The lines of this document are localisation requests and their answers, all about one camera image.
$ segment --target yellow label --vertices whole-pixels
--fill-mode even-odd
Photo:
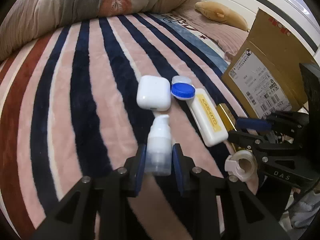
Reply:
[[[213,130],[215,132],[221,131],[221,127],[218,124],[217,119],[214,116],[213,111],[212,111],[211,107],[209,106],[207,100],[204,98],[204,95],[197,94],[196,97],[199,99],[199,102],[200,102],[203,110],[205,111],[205,113],[206,113],[206,115],[207,115],[207,117],[208,117],[208,119],[209,119],[209,121],[211,123],[211,126],[212,126]]]

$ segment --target navy blue stripe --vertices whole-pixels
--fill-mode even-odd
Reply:
[[[163,23],[161,20],[157,19],[153,15],[151,15],[149,13],[145,13],[145,15],[147,15],[149,18],[151,18],[153,21],[155,21],[156,23],[158,23],[162,27],[166,28],[173,36],[175,36],[179,41],[181,41],[188,49],[190,49],[194,54],[196,54],[200,59],[202,59],[215,72],[215,74],[221,79],[221,76],[222,76],[221,70],[201,50],[199,50],[196,46],[194,46],[189,41],[187,41],[186,39],[181,37],[170,26],[168,26],[167,24]]]
[[[49,112],[50,87],[53,72],[66,41],[70,26],[61,31],[58,40],[44,66],[38,83],[30,132],[30,155],[32,174],[39,201],[45,214],[58,203],[48,157],[47,126]]]
[[[215,101],[215,103],[221,104],[225,103],[228,108],[230,109],[233,116],[237,116],[236,112],[231,107],[228,100],[225,99],[221,91],[216,87],[216,85],[211,81],[211,79],[206,75],[206,73],[202,70],[200,66],[198,66],[177,44],[175,44],[172,40],[170,40],[167,36],[165,36],[161,31],[159,31],[156,27],[146,21],[138,14],[133,14],[134,17],[138,19],[143,25],[145,25],[149,30],[153,32],[153,34],[161,40],[168,48],[170,48],[181,60],[183,60],[186,65],[191,69],[191,71],[196,75],[199,81],[204,85],[207,89],[211,98]],[[218,70],[217,72],[221,71],[210,61],[210,67],[213,70]]]
[[[117,42],[108,20],[101,18],[99,23],[117,89],[122,94],[133,133],[138,144],[146,143],[154,115],[152,111],[141,109],[137,105],[138,81],[130,62]]]
[[[161,20],[159,20],[158,18],[152,16],[149,13],[146,13],[145,15],[147,15],[149,18],[151,18],[153,21],[155,21],[156,23],[158,23],[159,25],[161,25],[162,27],[164,27],[165,29],[167,29],[173,36],[175,36],[179,41],[181,41],[188,49],[190,49],[194,54],[196,54],[200,59],[202,59],[215,73],[216,75],[221,79],[222,76],[222,72],[221,70],[219,70],[219,68],[201,51],[199,50],[196,46],[194,46],[193,44],[191,44],[189,41],[187,41],[186,39],[184,39],[179,33],[177,33],[174,29],[172,29],[170,26],[168,26],[167,24],[165,24],[164,22],[162,22]],[[237,100],[237,102],[240,104],[239,100],[235,97],[235,95],[233,94],[232,91],[230,91],[230,93],[232,94],[232,96]],[[230,111],[233,113],[233,116],[235,119],[238,119],[238,115],[235,114],[235,112],[233,111],[233,109],[231,107],[229,107]]]
[[[89,74],[89,21],[81,23],[70,81],[71,121],[83,175],[103,177],[112,171],[100,134],[100,119],[91,92]]]
[[[152,63],[156,67],[158,73],[171,81],[172,77],[178,75],[178,73],[172,68],[172,66],[168,63],[168,61],[164,58],[164,56],[144,37],[144,35],[125,17],[118,16],[121,23],[127,30],[130,32],[131,36],[134,40],[143,48],[143,50],[147,53]],[[177,100],[181,109],[187,115],[190,123],[198,133],[199,137],[202,139],[200,131],[196,125],[196,122],[189,110],[189,107],[185,101]],[[227,176],[227,173],[224,170],[224,163],[229,156],[229,151],[224,143],[218,144],[213,147],[207,147],[212,157],[215,159],[218,168],[224,176]]]

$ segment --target red stripe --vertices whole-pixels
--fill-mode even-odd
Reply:
[[[4,64],[2,70],[0,71],[0,85],[4,79],[4,76],[6,75],[6,73],[8,72],[11,64],[13,63],[14,59],[16,58],[16,56],[18,55],[20,50],[15,51],[7,60],[7,62]]]
[[[10,220],[21,239],[29,239],[34,226],[25,207],[19,184],[17,137],[20,106],[30,77],[45,49],[51,34],[39,39],[19,69],[1,114],[0,121],[0,188]]]

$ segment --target stuffed animal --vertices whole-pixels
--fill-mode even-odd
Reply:
[[[246,20],[237,12],[217,2],[197,2],[196,10],[208,19],[236,27],[243,31],[249,31]]]

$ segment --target white airpods case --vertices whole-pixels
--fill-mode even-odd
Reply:
[[[137,104],[142,109],[168,110],[171,105],[169,81],[163,77],[142,76],[138,85]]]

